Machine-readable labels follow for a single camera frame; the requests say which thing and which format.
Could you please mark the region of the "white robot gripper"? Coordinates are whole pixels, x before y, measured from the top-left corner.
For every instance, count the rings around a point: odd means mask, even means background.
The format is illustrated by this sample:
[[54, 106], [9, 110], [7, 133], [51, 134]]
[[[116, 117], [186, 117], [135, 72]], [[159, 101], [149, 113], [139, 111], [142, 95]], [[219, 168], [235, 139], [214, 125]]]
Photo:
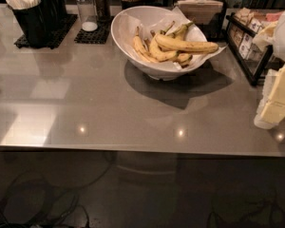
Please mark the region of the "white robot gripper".
[[[285, 10], [277, 21], [269, 24], [254, 37], [253, 43], [261, 51], [272, 46], [274, 56], [285, 62]], [[285, 65], [279, 70], [268, 71], [262, 93], [266, 102], [285, 105]]]

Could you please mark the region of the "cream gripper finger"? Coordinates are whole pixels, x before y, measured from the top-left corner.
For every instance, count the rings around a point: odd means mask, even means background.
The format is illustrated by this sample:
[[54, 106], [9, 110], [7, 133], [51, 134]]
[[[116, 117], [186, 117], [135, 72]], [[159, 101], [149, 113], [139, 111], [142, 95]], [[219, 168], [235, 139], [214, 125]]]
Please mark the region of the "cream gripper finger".
[[254, 118], [255, 126], [263, 129], [271, 129], [278, 126], [285, 118], [285, 105], [266, 103], [261, 100]]

